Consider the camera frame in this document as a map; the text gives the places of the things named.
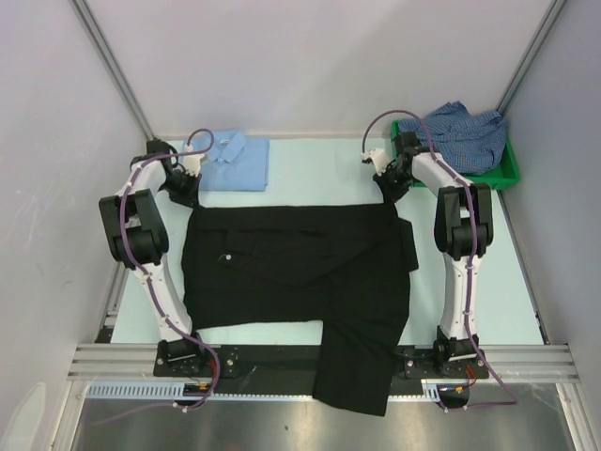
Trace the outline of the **aluminium frame rail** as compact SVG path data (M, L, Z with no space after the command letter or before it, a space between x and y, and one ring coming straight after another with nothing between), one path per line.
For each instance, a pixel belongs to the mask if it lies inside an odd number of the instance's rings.
M216 349L223 378L241 378L255 368L313 371L319 346L233 345ZM482 354L506 383L577 383L565 345L484 346ZM158 356L155 345L85 344L77 347L69 375L74 378L184 378Z

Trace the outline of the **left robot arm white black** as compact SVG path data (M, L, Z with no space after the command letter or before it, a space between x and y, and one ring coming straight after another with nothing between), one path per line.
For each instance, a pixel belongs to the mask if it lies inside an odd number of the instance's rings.
M202 159L190 147L178 153L165 141L149 140L146 154L131 161L124 186L99 201L111 255L140 281L158 322L156 377L195 376L208 363L168 268L170 241L155 200L165 192L175 204L197 207Z

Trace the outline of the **blue checkered shirt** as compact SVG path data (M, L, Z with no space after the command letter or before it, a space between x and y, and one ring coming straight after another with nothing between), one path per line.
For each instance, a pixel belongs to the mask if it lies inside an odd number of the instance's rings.
M424 124L435 150L456 172L480 176L500 164L508 121L497 111L472 115L462 102L447 102L428 114Z

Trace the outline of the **aluminium corner post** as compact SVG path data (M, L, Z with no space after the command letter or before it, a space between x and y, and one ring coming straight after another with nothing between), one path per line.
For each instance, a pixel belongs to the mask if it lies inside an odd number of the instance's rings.
M547 39L568 4L568 0L553 0L550 2L542 21L537 26L524 55L521 57L508 86L503 91L501 99L497 104L497 111L502 116L505 117L507 115L537 56L545 46Z
M89 3L85 0L69 0L77 19L88 35L102 65L105 67L112 80L118 95L130 113L139 132L148 141L154 138L152 128L146 118L140 102L138 101L131 84L122 69L115 52L102 30Z

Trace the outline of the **black long sleeve shirt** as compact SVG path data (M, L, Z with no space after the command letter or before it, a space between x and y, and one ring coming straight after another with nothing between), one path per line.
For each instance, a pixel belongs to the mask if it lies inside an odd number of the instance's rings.
M313 396L382 416L418 260L410 221L384 202L195 208L183 245L195 329L323 324Z

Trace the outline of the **folded light blue shirt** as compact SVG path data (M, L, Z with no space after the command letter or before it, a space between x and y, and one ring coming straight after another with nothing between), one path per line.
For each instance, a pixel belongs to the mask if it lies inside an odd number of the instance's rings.
M270 140L241 130L214 132L201 163L200 191L264 192L269 184Z

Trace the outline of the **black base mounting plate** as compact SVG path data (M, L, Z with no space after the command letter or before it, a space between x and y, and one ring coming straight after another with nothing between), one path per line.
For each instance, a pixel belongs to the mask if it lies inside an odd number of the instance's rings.
M226 345L216 349L221 364L216 393L233 396L310 396L316 378L318 346ZM431 349L398 347L394 352L393 397L419 395L427 380L444 387L466 390L477 381L488 381L489 372L478 358L439 364ZM196 384L187 396L208 390L214 361L206 351L171 352L157 348L153 375L183 378Z

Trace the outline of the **green plastic bin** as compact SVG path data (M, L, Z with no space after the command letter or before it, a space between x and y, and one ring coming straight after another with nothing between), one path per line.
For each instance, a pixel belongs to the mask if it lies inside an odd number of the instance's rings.
M467 179L474 182L487 183L492 190L502 191L520 182L520 173L516 155L509 139L506 139L505 148L500 163L492 170L482 175L466 175Z

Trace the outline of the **left aluminium corner post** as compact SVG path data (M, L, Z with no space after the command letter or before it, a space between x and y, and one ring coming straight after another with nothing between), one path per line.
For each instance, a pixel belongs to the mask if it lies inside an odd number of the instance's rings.
M105 67L112 80L118 95L130 113L139 132L148 141L154 138L152 128L146 118L140 102L138 101L131 84L122 69L115 52L102 30L89 3L85 0L69 0L77 19L88 35L102 65Z

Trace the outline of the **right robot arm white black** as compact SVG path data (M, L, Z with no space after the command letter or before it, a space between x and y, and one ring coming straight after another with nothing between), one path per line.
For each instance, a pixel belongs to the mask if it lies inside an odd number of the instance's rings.
M481 261L494 237L491 189L459 175L412 132L396 136L394 146L393 159L382 148L362 150L362 162L374 167L373 180L385 198L400 200L418 181L437 199L433 234L444 261L445 298L433 349L422 361L444 378L469 377L482 360L475 297Z

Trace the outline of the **right aluminium corner post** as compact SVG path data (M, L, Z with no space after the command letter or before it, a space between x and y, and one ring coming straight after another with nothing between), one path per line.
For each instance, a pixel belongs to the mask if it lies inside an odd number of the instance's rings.
M537 26L524 55L521 57L508 86L503 91L501 99L497 104L497 111L502 116L505 117L507 115L537 56L545 46L547 39L568 4L568 0L553 0L550 2L542 21Z

